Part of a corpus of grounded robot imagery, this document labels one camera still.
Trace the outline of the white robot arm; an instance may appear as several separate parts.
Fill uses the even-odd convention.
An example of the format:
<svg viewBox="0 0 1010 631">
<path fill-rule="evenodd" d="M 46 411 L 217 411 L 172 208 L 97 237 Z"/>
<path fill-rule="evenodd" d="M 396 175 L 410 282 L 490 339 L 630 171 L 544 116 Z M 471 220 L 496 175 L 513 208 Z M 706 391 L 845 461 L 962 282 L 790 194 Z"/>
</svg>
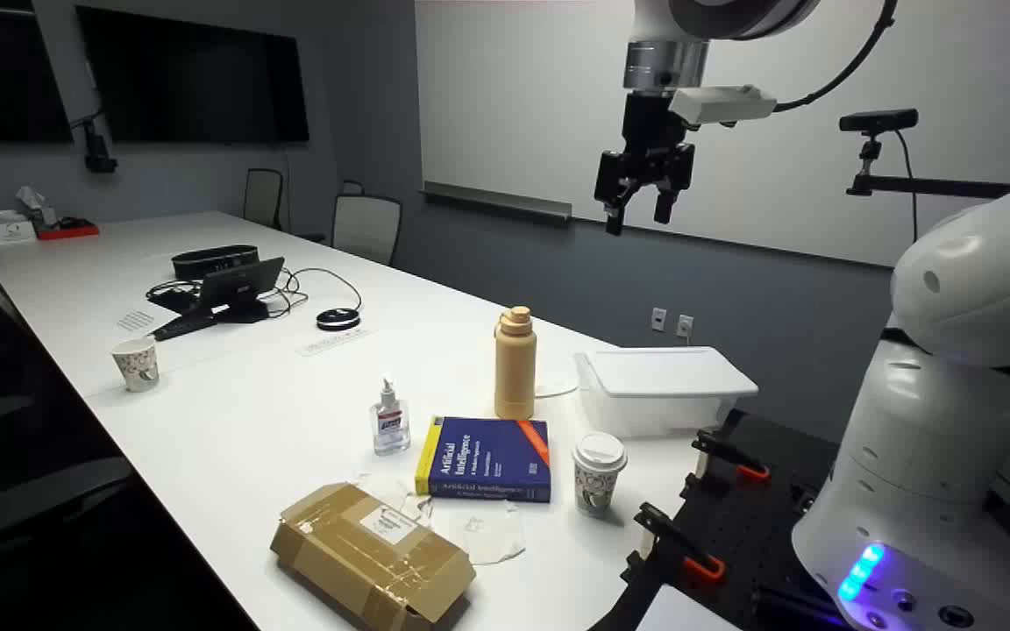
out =
<svg viewBox="0 0 1010 631">
<path fill-rule="evenodd" d="M 596 171 L 611 224 L 638 188 L 670 210 L 690 128 L 777 110 L 710 89 L 715 37 L 765 37 L 817 0 L 630 0 L 623 146 Z M 891 319 L 836 466 L 790 542 L 859 631 L 1010 631 L 1010 533 L 987 512 L 1010 451 L 1010 194 L 926 232 L 896 262 Z"/>
</svg>

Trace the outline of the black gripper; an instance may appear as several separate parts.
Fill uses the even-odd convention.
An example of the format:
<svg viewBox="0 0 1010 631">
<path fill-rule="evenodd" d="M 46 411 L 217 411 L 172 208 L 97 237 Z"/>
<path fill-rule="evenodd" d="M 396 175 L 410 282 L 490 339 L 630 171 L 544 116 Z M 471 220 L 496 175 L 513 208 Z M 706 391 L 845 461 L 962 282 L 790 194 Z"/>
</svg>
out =
<svg viewBox="0 0 1010 631">
<path fill-rule="evenodd" d="M 623 208 L 642 188 L 657 188 L 657 220 L 670 224 L 679 194 L 690 185 L 694 146 L 683 139 L 683 121 L 665 99 L 623 99 L 623 149 L 599 153 L 596 199 L 606 213 L 606 236 L 623 232 Z"/>
</svg>

